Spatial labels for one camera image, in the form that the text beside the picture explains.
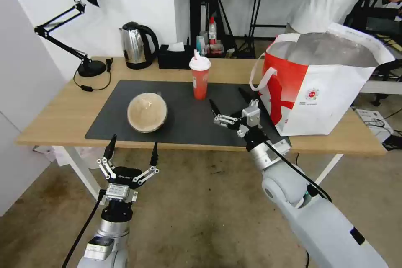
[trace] white cup lid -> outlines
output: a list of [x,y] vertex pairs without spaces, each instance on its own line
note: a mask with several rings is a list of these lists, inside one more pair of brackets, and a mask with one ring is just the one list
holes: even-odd
[[194,56],[191,59],[189,66],[192,70],[204,71],[211,67],[211,62],[208,58],[200,56],[200,53],[194,50]]

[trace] bag handle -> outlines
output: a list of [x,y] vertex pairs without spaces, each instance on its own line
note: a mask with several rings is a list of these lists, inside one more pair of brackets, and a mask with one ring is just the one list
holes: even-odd
[[248,83],[250,84],[250,88],[253,91],[260,91],[262,88],[264,88],[268,84],[268,81],[271,78],[271,76],[273,74],[276,75],[276,73],[277,73],[276,69],[269,67],[268,70],[265,72],[263,78],[261,79],[260,83],[258,84],[258,86],[254,87],[253,79],[254,79],[255,72],[257,70],[257,64],[258,64],[258,61],[261,59],[261,57],[264,57],[264,56],[265,56],[265,52],[259,56],[259,58],[257,59],[257,61],[255,62],[254,66],[253,66],[253,69],[251,69],[250,81]]

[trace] desk lamp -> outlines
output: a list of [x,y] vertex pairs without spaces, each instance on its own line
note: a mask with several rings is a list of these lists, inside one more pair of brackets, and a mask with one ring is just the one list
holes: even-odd
[[[51,41],[53,44],[56,44],[58,47],[63,48],[65,51],[68,51],[72,55],[76,56],[81,60],[81,64],[79,65],[77,71],[78,74],[82,77],[93,77],[103,73],[106,70],[105,63],[101,61],[93,61],[88,58],[88,55],[84,52],[76,50],[72,47],[67,46],[66,44],[56,40],[50,33],[59,28],[60,26],[64,25],[65,23],[75,19],[76,17],[82,15],[85,11],[85,4],[81,2],[81,0],[74,0],[76,4],[71,7],[70,9],[66,10],[65,12],[61,13],[60,15],[54,17],[53,19],[47,21],[46,23],[35,27],[35,33],[40,35],[41,37],[45,38],[48,41]],[[88,2],[92,3],[99,7],[99,0],[87,0]],[[60,17],[64,16],[65,14],[77,10],[77,14],[64,20],[62,22],[55,22]]]

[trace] plastic cup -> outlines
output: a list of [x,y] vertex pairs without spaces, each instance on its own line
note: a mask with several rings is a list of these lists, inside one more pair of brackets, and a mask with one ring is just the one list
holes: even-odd
[[206,57],[201,57],[198,52],[190,61],[190,68],[193,75],[194,97],[203,100],[206,97],[206,89],[208,86],[208,74],[211,62]]

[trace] table leg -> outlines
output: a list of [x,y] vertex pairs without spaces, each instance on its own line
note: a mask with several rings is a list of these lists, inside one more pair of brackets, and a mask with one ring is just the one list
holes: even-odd
[[72,169],[81,179],[82,183],[85,184],[89,192],[92,194],[95,200],[97,200],[101,187],[92,175],[91,171],[88,169],[87,163],[81,158],[77,150],[74,147],[54,147],[56,147],[58,151],[63,153],[63,155],[67,158],[68,163],[71,165]]
[[328,175],[328,173],[334,168],[334,166],[338,163],[338,161],[342,158],[343,154],[336,154],[330,163],[326,166],[326,168],[321,172],[318,176],[317,180],[315,181],[316,184],[320,184],[321,181]]

